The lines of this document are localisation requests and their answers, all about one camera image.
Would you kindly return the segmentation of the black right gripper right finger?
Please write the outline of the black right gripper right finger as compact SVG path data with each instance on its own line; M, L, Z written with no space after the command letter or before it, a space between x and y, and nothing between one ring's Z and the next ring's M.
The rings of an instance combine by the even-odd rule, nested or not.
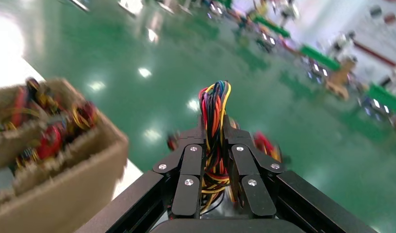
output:
M274 218L277 210L269 191L285 165L256 148L251 134L236 129L229 117L223 119L224 162L234 200L249 218Z

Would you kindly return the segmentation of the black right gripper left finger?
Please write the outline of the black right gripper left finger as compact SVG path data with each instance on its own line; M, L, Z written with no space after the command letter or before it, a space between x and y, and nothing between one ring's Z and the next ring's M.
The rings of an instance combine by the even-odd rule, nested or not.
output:
M205 132L197 126L182 132L178 147L153 166L164 176L173 218L199 217L206 149Z

